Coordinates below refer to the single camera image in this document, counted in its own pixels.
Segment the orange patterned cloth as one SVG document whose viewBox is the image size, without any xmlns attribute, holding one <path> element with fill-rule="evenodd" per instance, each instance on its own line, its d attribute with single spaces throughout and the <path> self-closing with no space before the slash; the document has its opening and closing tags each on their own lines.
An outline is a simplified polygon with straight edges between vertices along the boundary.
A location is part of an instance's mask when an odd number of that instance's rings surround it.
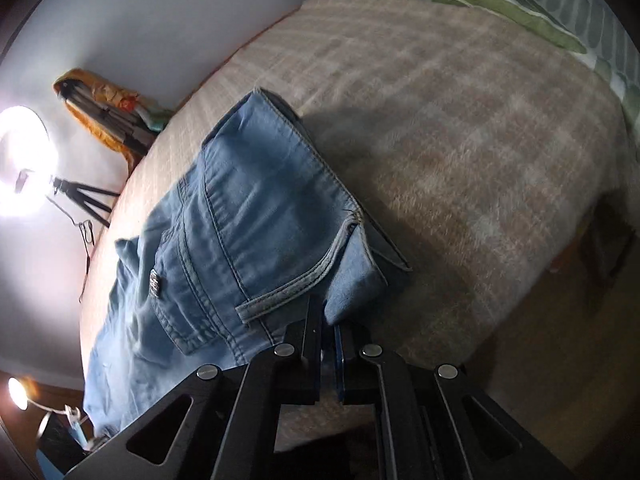
<svg viewBox="0 0 640 480">
<path fill-rule="evenodd" d="M 128 174 L 148 154 L 175 114 L 137 91 L 81 68 L 58 77 L 53 91 L 96 140 L 122 155 Z"/>
</svg>

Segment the folded silver black tripod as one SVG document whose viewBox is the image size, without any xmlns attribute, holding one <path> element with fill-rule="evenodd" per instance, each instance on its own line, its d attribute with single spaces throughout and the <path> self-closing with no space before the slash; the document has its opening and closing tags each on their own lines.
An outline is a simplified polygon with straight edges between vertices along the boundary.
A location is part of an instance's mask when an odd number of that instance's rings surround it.
<svg viewBox="0 0 640 480">
<path fill-rule="evenodd" d="M 149 129 L 135 110 L 127 112 L 115 105 L 99 102 L 89 87 L 78 79 L 64 79 L 56 93 L 66 104 L 84 113 L 130 152 L 138 156 L 148 154 L 157 132 Z"/>
</svg>

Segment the beige checkered bed cover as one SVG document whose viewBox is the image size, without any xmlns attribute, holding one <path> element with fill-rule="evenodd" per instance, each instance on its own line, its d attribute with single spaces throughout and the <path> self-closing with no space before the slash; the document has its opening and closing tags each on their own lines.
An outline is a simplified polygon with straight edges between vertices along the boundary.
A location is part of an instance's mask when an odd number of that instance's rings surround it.
<svg viewBox="0 0 640 480">
<path fill-rule="evenodd" d="M 599 442 L 601 349 L 544 271 L 608 192 L 634 198 L 622 106 L 550 42 L 482 10 L 423 0 L 308 0 L 229 58 L 129 177 L 90 266 L 86 376 L 119 240 L 193 165 L 240 99 L 270 91 L 408 263 L 350 313 L 408 363 L 465 364 L 563 463 Z"/>
</svg>

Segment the blue plastic chair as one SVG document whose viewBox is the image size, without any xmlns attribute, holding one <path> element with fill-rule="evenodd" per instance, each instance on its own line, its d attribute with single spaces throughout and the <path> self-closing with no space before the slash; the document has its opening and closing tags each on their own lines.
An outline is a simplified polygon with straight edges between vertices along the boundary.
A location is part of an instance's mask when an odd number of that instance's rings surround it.
<svg viewBox="0 0 640 480">
<path fill-rule="evenodd" d="M 36 460 L 44 480 L 63 480 L 64 474 L 54 466 L 40 450 L 36 451 Z"/>
</svg>

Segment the light blue denim pants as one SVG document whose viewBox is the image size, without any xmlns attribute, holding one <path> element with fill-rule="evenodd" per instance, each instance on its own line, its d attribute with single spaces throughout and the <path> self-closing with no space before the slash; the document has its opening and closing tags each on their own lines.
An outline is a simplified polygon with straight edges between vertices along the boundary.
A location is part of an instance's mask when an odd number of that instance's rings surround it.
<svg viewBox="0 0 640 480">
<path fill-rule="evenodd" d="M 119 240 L 84 409 L 118 434 L 204 364 L 280 344 L 319 297 L 329 324 L 401 283 L 409 263 L 311 144 L 280 96 L 256 89 Z"/>
</svg>

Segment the white clip desk lamp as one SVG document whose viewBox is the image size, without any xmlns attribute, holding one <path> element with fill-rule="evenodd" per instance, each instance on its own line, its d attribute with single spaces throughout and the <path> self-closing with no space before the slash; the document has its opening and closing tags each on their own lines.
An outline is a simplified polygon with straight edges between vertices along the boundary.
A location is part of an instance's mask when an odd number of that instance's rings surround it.
<svg viewBox="0 0 640 480">
<path fill-rule="evenodd" d="M 59 408 L 51 408 L 50 406 L 41 404 L 30 397 L 25 385 L 15 377 L 10 377 L 8 379 L 8 389 L 12 402 L 21 411 L 26 411 L 30 406 L 34 406 L 47 414 L 55 414 L 65 417 L 72 438 L 85 451 L 88 451 L 90 448 L 90 442 L 82 429 L 82 424 L 87 417 L 81 414 L 80 408 L 65 404 L 64 408 L 60 410 Z"/>
</svg>

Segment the small black tripod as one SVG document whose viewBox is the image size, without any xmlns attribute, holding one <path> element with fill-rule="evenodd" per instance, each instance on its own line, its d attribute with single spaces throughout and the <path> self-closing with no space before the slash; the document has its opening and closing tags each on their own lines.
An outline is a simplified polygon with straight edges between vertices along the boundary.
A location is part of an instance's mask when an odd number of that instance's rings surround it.
<svg viewBox="0 0 640 480">
<path fill-rule="evenodd" d="M 93 220 L 99 222 L 101 226 L 104 226 L 104 228 L 111 226 L 108 218 L 110 218 L 113 209 L 106 203 L 100 202 L 96 198 L 96 195 L 106 196 L 108 198 L 119 198 L 118 193 L 58 177 L 52 180 L 52 184 L 55 192 L 60 192 L 65 195 L 72 203 L 93 218 Z"/>
</svg>

